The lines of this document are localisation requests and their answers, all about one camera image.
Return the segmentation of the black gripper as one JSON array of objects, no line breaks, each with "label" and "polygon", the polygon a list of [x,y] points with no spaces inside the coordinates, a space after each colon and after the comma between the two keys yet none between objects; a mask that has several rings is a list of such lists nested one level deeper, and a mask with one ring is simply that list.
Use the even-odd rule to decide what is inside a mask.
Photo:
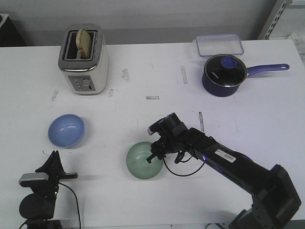
[{"label": "black gripper", "polygon": [[31,190],[43,198],[56,198],[61,180],[78,178],[77,172],[66,173],[64,171],[58,150],[51,153],[42,167],[42,170],[35,170],[36,178]]},{"label": "black gripper", "polygon": [[183,122],[180,121],[176,113],[169,114],[166,126],[169,133],[161,135],[158,141],[151,144],[151,155],[146,158],[150,164],[157,157],[164,159],[166,154],[178,153],[176,159],[183,159],[187,151],[187,145],[179,138],[185,134],[188,129]]}]

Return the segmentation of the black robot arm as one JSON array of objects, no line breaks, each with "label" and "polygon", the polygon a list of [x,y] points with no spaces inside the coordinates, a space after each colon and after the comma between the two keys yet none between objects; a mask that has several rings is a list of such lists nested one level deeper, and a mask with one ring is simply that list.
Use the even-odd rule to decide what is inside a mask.
[{"label": "black robot arm", "polygon": [[175,113],[156,121],[148,133],[160,135],[151,145],[149,163],[154,157],[162,160],[171,153],[178,154],[175,163],[179,163],[188,152],[252,196],[251,208],[242,210],[229,224],[230,229],[283,229],[301,206],[290,176],[281,165],[268,170],[204,132],[188,129]]},{"label": "black robot arm", "polygon": [[33,173],[25,173],[19,179],[21,187],[29,187],[32,193],[20,203],[19,213],[25,218],[28,229],[61,229],[60,220],[54,220],[55,204],[61,180],[76,179],[77,173],[66,173],[59,151],[52,151],[47,161]]}]

